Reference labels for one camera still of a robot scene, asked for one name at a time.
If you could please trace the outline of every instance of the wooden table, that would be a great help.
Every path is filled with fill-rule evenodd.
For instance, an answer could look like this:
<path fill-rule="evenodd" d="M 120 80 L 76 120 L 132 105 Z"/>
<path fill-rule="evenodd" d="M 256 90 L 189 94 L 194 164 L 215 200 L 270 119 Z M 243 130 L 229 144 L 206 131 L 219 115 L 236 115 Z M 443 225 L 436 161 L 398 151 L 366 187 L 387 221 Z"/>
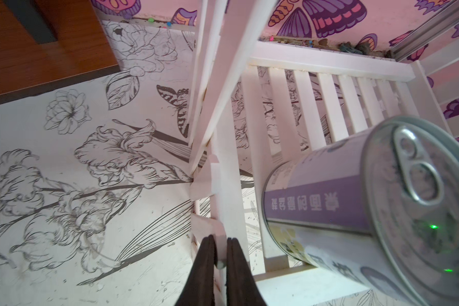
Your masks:
<path fill-rule="evenodd" d="M 88 0 L 36 0 L 58 41 L 37 44 L 0 0 L 0 104 L 119 71 Z"/>

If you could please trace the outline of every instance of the metal can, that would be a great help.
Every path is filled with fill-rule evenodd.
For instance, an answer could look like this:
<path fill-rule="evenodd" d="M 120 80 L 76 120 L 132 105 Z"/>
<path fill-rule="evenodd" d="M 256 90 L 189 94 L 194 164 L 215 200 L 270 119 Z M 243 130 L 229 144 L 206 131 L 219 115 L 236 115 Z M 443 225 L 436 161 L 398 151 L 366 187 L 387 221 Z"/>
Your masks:
<path fill-rule="evenodd" d="M 275 242 L 415 305 L 459 305 L 459 144 L 423 119 L 394 117 L 270 175 Z"/>

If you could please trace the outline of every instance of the white wooden railing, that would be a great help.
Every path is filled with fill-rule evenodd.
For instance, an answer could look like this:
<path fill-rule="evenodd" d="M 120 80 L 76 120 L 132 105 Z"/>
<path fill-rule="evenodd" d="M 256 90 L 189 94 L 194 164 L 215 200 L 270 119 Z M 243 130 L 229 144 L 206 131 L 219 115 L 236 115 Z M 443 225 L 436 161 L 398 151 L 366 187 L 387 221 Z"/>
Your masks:
<path fill-rule="evenodd" d="M 202 0 L 201 3 L 201 10 L 205 7 L 207 13 L 198 16 L 204 22 L 198 29 L 197 45 L 201 49 L 194 59 L 189 105 L 192 144 L 189 164 L 194 174 L 190 190 L 192 200 L 211 197 L 211 218 L 222 224 L 227 236 L 238 238 L 248 260 L 233 114 L 229 103 L 241 78 L 266 270 L 255 279 L 263 298 L 268 305 L 289 301 L 294 305 L 305 305 L 364 290 L 362 285 L 321 268 L 308 265 L 289 268 L 287 255 L 273 242 L 263 223 L 260 195 L 265 180 L 277 165 L 271 156 L 257 66 L 268 67 L 282 148 L 279 160 L 286 162 L 302 153 L 285 70 L 294 73 L 306 125 L 306 135 L 303 136 L 308 139 L 311 150 L 325 146 L 326 142 L 309 72 L 318 76 L 333 142 L 398 114 L 420 116 L 459 136 L 459 116 L 446 120 L 440 109 L 440 104 L 459 97 L 459 78 L 434 90 L 426 78 L 459 60 L 459 39 L 424 60 L 404 64 L 258 42 L 275 4 L 272 1 L 231 0 L 226 14 L 225 0 Z M 339 103 L 334 78 L 340 85 L 344 107 Z M 199 171 L 197 166 L 204 151 L 208 159 Z M 214 222 L 202 226 L 204 218 L 194 218 L 194 222 L 193 228 L 199 236 L 200 231 L 207 234 L 220 232 L 215 229 Z M 224 286 L 221 286 L 225 283 L 225 273 L 221 272 L 216 278 L 222 296 L 225 296 Z M 277 296 L 276 282 L 281 288 Z"/>

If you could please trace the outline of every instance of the purple label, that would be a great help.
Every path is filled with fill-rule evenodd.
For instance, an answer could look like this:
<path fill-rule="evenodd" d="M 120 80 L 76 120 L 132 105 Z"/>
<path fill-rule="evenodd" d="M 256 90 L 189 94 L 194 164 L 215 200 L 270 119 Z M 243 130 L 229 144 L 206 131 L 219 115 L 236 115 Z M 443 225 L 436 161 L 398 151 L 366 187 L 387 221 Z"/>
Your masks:
<path fill-rule="evenodd" d="M 265 192 L 264 211 L 267 219 L 369 230 L 358 175 Z"/>

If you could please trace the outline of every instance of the pull tab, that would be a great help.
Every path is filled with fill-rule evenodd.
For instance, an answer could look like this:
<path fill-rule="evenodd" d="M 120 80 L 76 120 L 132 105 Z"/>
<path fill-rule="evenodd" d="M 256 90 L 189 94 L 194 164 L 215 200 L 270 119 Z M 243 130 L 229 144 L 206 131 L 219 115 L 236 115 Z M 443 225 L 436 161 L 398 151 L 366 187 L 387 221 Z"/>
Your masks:
<path fill-rule="evenodd" d="M 439 204 L 444 198 L 444 184 L 418 137 L 400 126 L 393 139 L 407 193 L 421 205 Z"/>

